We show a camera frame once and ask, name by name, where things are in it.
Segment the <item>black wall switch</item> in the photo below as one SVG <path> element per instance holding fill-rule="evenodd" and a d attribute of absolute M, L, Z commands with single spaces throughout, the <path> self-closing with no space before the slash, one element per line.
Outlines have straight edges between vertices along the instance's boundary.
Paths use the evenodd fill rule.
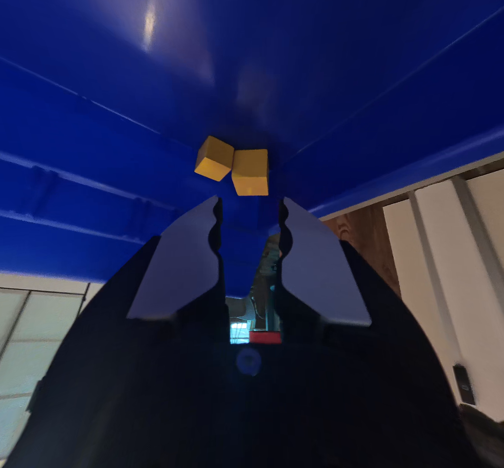
<path fill-rule="evenodd" d="M 462 403 L 476 406 L 473 386 L 466 367 L 459 363 L 453 365 L 453 374 Z"/>

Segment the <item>wooden column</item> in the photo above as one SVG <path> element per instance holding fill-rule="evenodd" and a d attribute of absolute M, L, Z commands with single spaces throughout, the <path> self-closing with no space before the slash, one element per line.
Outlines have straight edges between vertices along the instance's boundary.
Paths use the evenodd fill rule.
<path fill-rule="evenodd" d="M 380 203 L 337 215 L 323 223 L 340 240 L 351 244 L 401 298 L 398 273 Z"/>

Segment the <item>blue plastic bin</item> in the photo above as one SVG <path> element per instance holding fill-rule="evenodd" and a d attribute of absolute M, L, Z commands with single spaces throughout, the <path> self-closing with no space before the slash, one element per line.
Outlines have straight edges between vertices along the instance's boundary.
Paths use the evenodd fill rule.
<path fill-rule="evenodd" d="M 269 195 L 196 174 L 267 149 Z M 1 0 L 1 273 L 106 282 L 217 195 L 230 295 L 317 217 L 503 153 L 503 0 Z"/>

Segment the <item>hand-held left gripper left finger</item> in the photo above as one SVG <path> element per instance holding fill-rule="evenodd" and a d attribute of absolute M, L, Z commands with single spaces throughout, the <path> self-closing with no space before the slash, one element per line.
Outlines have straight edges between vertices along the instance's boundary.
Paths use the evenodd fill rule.
<path fill-rule="evenodd" d="M 161 233 L 128 319 L 167 320 L 205 295 L 211 305 L 225 305 L 221 224 L 222 200 L 215 195 Z"/>

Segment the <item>yellow cube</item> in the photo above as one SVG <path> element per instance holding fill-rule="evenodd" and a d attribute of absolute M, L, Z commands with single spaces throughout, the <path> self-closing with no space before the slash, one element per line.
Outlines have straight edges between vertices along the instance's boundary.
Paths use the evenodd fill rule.
<path fill-rule="evenodd" d="M 235 150 L 231 179 L 238 196 L 268 196 L 268 150 Z"/>
<path fill-rule="evenodd" d="M 235 149 L 208 136 L 198 150 L 194 172 L 213 181 L 222 181 L 232 169 Z"/>

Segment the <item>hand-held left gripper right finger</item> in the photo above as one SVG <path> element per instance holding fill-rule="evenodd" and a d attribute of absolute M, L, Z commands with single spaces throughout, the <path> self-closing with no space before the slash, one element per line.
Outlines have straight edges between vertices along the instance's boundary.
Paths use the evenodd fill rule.
<path fill-rule="evenodd" d="M 279 225 L 283 288 L 332 324 L 370 326 L 337 236 L 288 197 L 281 200 Z"/>

